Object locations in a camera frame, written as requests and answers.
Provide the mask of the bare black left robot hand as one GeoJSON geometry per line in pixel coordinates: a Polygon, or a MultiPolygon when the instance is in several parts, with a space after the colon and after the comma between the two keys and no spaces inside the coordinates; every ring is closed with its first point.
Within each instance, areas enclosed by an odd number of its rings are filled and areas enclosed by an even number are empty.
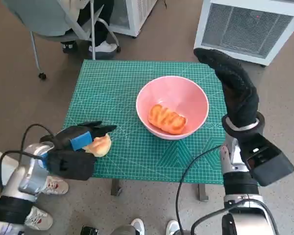
{"type": "Polygon", "coordinates": [[[55,136],[43,136],[40,142],[52,142],[59,150],[78,151],[116,128],[116,125],[102,125],[102,121],[88,121],[63,129],[55,136]]]}

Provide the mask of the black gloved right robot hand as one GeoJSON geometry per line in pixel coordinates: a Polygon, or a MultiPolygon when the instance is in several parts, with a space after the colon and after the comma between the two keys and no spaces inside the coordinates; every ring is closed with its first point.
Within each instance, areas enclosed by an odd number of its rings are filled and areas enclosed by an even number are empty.
{"type": "Polygon", "coordinates": [[[194,55],[215,71],[222,84],[227,115],[232,124],[241,128],[254,123],[259,96],[239,61],[216,49],[195,48],[194,55]]]}

